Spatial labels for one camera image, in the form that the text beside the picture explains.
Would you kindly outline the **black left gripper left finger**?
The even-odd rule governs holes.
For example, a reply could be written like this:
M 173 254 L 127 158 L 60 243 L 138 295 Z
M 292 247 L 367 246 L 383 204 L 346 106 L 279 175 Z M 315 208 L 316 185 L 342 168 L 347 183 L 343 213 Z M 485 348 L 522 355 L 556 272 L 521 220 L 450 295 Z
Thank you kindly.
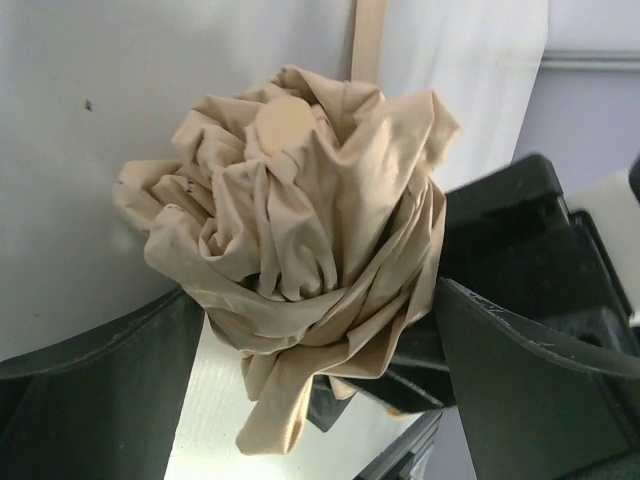
M 173 290 L 1 364 L 4 479 L 161 479 L 204 321 Z

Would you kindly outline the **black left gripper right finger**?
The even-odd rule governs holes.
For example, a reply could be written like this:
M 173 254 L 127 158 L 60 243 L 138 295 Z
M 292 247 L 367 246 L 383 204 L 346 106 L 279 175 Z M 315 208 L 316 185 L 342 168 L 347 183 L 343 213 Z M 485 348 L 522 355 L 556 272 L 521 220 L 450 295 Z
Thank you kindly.
M 514 314 L 450 279 L 435 315 L 480 479 L 636 479 L 639 360 Z

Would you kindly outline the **beige folding umbrella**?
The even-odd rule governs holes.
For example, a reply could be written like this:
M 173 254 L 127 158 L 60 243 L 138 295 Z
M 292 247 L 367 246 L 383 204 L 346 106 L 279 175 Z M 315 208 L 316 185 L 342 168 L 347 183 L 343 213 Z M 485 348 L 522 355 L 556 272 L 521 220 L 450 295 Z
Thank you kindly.
M 175 132 L 176 157 L 126 163 L 115 205 L 144 257 L 242 356 L 253 409 L 236 444 L 286 454 L 315 376 L 376 379 L 433 303 L 446 199 L 432 171 L 459 126 L 437 95 L 377 86 L 386 5 L 356 5 L 351 74 L 286 66 L 209 96 Z

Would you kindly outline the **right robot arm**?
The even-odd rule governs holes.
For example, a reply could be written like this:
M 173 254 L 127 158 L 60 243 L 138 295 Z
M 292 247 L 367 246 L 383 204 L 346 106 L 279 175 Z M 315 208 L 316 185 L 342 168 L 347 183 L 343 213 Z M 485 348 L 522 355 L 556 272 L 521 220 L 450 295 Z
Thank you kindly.
M 354 380 L 415 422 L 360 472 L 419 479 L 457 409 L 480 479 L 639 475 L 639 171 L 566 198 L 533 154 L 451 191 L 433 310 Z

